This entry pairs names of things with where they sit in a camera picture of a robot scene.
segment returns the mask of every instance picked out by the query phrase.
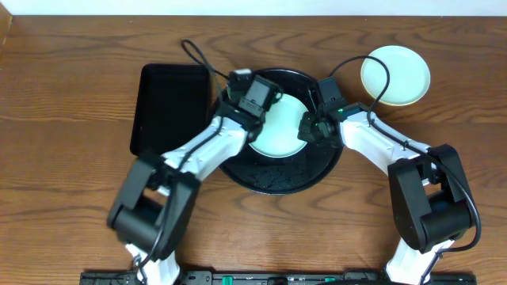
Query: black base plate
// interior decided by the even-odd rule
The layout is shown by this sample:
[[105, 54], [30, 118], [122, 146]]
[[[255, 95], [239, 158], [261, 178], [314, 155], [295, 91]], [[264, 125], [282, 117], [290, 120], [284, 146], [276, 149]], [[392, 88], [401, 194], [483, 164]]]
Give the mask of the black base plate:
[[[284, 274], [284, 273], [211, 273], [190, 271], [177, 281], [180, 285], [317, 285], [340, 284], [397, 284], [382, 272], [354, 270], [342, 274]], [[134, 272], [82, 273], [80, 285], [140, 285]], [[476, 285], [475, 275], [432, 273], [431, 285]]]

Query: wooden table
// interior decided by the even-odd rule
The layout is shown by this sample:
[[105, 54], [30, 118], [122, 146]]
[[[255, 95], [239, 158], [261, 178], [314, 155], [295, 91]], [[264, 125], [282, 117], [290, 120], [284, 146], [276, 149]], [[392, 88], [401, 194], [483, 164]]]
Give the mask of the wooden table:
[[[76, 284], [86, 269], [129, 267], [105, 217], [134, 158], [141, 68], [192, 62], [178, 43], [184, 37], [218, 70], [285, 66], [316, 78], [388, 44], [420, 53], [429, 92], [378, 114], [461, 156], [482, 240], [447, 254], [437, 270], [504, 283], [506, 27], [505, 18], [481, 17], [15, 17], [0, 63], [0, 283]], [[359, 70], [350, 63], [336, 79], [350, 101], [370, 104]], [[351, 150], [320, 184], [290, 196], [256, 194], [217, 170], [177, 255], [229, 271], [381, 268], [399, 240], [391, 215], [387, 178]]]

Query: black bowl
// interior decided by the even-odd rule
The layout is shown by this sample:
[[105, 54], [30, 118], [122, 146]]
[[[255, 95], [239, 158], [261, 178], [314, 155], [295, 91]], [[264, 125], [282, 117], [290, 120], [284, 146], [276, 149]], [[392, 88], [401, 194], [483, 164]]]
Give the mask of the black bowl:
[[[279, 84], [286, 94], [299, 99], [309, 112], [318, 106], [317, 81], [311, 76], [287, 68], [254, 71]], [[300, 152], [286, 158], [269, 158], [246, 144], [235, 157], [220, 168], [233, 181], [256, 192], [283, 195], [297, 193], [317, 184], [336, 165], [343, 146], [315, 146], [308, 143]]]

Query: black cable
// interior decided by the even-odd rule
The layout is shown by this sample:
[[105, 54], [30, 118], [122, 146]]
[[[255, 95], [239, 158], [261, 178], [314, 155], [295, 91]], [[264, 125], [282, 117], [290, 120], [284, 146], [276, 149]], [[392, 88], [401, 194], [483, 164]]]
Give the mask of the black cable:
[[[185, 46], [186, 44], [189, 44], [190, 46], [192, 46], [192, 48], [199, 54], [199, 56], [203, 59], [203, 62], [202, 63], [201, 61], [197, 60], [191, 53], [190, 51], [187, 49], [187, 47]], [[218, 74], [221, 74], [220, 72], [216, 71], [213, 66], [209, 63], [209, 61], [206, 59], [206, 56], [204, 56], [204, 53], [197, 47], [197, 45], [195, 43], [193, 43], [191, 40], [188, 40], [188, 39], [183, 39], [181, 41], [181, 47], [183, 48], [183, 50], [187, 53], [187, 55], [189, 55], [190, 58], [196, 60], [199, 64], [203, 65], [204, 67], [206, 67], [208, 69], [208, 72], [210, 74], [210, 76], [212, 77], [213, 79], [213, 83], [216, 87], [216, 92], [217, 92], [217, 97], [219, 98], [219, 102], [222, 102], [223, 101], [223, 96], [222, 96], [222, 88], [220, 87], [220, 84], [218, 82], [218, 80], [216, 79], [216, 73]], [[176, 168], [176, 171], [175, 173], [179, 173], [182, 169], [183, 169], [183, 166], [185, 165], [185, 163], [188, 161], [188, 159], [192, 156], [192, 154], [198, 150], [200, 147], [202, 147], [204, 144], [206, 144], [207, 142], [209, 142], [210, 140], [212, 140], [215, 136], [217, 136], [220, 131], [222, 130], [222, 126], [223, 126], [223, 117], [220, 117], [220, 122], [219, 122], [219, 126], [216, 128], [216, 130], [211, 134], [209, 135], [206, 139], [204, 139], [202, 142], [199, 142], [198, 144], [196, 144], [192, 149], [190, 149], [189, 151], [187, 151], [187, 153], [185, 154], [185, 156], [181, 159], [180, 161], [180, 164], [179, 166]], [[158, 232], [157, 232], [157, 237], [155, 237], [155, 240], [153, 242], [153, 245], [151, 246], [151, 250], [150, 252], [147, 254], [147, 256], [143, 259], [143, 261], [141, 261], [139, 263], [139, 265], [137, 266], [137, 268], [142, 271], [143, 270], [143, 267], [148, 263], [148, 261], [150, 261], [151, 257], [153, 256], [155, 250], [157, 249], [158, 247], [158, 244], [160, 243], [160, 240], [162, 239], [162, 235], [164, 234], [164, 225], [167, 223], [167, 219], [169, 218], [169, 210], [170, 210], [170, 203], [172, 201], [172, 198], [173, 198], [173, 195], [169, 194], [169, 197], [167, 199], [167, 202], [166, 202], [166, 206], [164, 207], [164, 211], [162, 213], [162, 220], [161, 220], [161, 223], [160, 223], [160, 228], [158, 228]]]
[[[201, 62], [199, 59], [197, 59], [195, 56], [193, 56], [193, 54], [187, 49], [187, 47], [185, 46], [185, 43], [187, 44], [190, 44], [196, 51], [197, 53], [199, 54], [199, 56], [203, 59], [204, 63]], [[193, 59], [193, 61], [195, 61], [197, 64], [200, 64], [201, 66], [204, 66], [204, 67], [207, 67], [206, 66], [206, 58], [204, 57], [204, 54], [199, 50], [199, 48], [196, 48], [196, 45], [191, 41], [191, 40], [182, 40], [181, 41], [181, 47], [183, 48], [183, 51], [186, 52], [186, 54], [189, 56], [190, 59]], [[215, 74], [218, 74], [220, 76], [222, 76], [223, 78], [225, 78], [226, 80], [229, 80], [229, 77], [225, 74], [223, 74], [222, 72], [216, 70], [216, 69], [212, 69], [212, 71], [209, 71], [210, 73], [215, 73]]]
[[389, 82], [391, 80], [391, 76], [389, 74], [389, 70], [387, 69], [387, 66], [385, 65], [385, 63], [383, 63], [380, 59], [377, 59], [373, 56], [369, 56], [369, 55], [360, 55], [360, 56], [356, 56], [356, 57], [353, 57], [351, 59], [347, 59], [345, 60], [343, 63], [340, 63], [338, 64], [334, 69], [333, 71], [331, 71], [330, 73], [330, 77], [333, 76], [333, 74], [336, 72], [336, 70], [338, 70], [338, 68], [342, 67], [343, 65], [345, 65], [346, 63], [349, 63], [353, 60], [356, 60], [356, 59], [372, 59], [372, 60], [375, 60], [376, 62], [378, 62], [382, 67], [383, 69], [386, 71], [386, 76], [387, 76], [387, 80], [386, 80], [386, 85], [384, 86], [384, 88], [382, 89], [382, 92], [380, 92], [379, 96], [373, 101], [372, 105], [370, 106], [370, 108], [368, 109], [368, 112], [366, 113], [366, 118], [368, 120], [368, 123], [370, 124], [370, 126], [374, 127], [378, 132], [380, 132], [382, 135], [385, 135], [387, 136], [389, 139], [392, 139], [393, 141], [399, 143], [400, 145], [402, 145], [404, 148], [406, 149], [409, 149], [409, 150], [412, 150], [413, 152], [421, 155], [423, 158], [425, 158], [426, 160], [430, 161], [431, 163], [433, 163], [438, 169], [440, 169], [447, 178], [450, 178], [452, 179], [453, 181], [455, 181], [455, 183], [458, 185], [459, 187], [459, 190], [463, 193], [463, 195], [465, 196], [465, 199], [467, 201], [467, 205], [471, 211], [471, 216], [472, 216], [472, 221], [474, 222], [475, 224], [475, 236], [474, 236], [474, 239], [470, 242], [470, 244], [468, 245], [464, 245], [464, 246], [460, 246], [460, 247], [456, 247], [456, 248], [449, 248], [449, 249], [440, 249], [438, 250], [436, 253], [435, 253], [435, 257], [432, 259], [432, 262], [430, 263], [430, 265], [426, 268], [424, 274], [421, 276], [421, 282], [420, 284], [423, 284], [424, 283], [424, 280], [426, 278], [426, 276], [431, 272], [431, 270], [433, 269], [433, 267], [435, 266], [436, 262], [438, 261], [439, 258], [441, 258], [442, 256], [442, 253], [457, 253], [457, 252], [462, 252], [462, 251], [465, 251], [465, 250], [468, 250], [468, 249], [472, 249], [474, 246], [476, 246], [478, 244], [478, 241], [480, 240], [481, 238], [481, 232], [482, 232], [482, 226], [481, 226], [481, 219], [480, 219], [480, 216], [479, 216], [479, 213], [478, 213], [478, 210], [477, 210], [477, 207], [475, 206], [474, 204], [474, 201], [472, 200], [472, 198], [470, 197], [470, 195], [468, 195], [467, 193], [467, 190], [465, 190], [465, 187], [463, 186], [463, 184], [461, 183], [461, 181], [459, 181], [458, 177], [456, 177], [456, 175], [445, 165], [443, 165], [442, 163], [440, 163], [438, 160], [436, 160], [434, 157], [430, 156], [429, 154], [427, 154], [426, 152], [422, 151], [422, 150], [419, 150], [413, 146], [410, 145], [409, 141], [402, 141], [401, 139], [398, 139], [396, 137], [394, 137], [393, 135], [389, 134], [388, 132], [386, 132], [385, 130], [383, 130], [381, 127], [377, 126], [375, 124], [375, 120], [372, 119], [372, 111], [373, 109], [376, 107], [376, 105], [379, 103], [380, 101], [380, 98], [382, 98], [382, 96], [385, 94], [385, 92], [387, 91], [387, 87], [389, 87]]

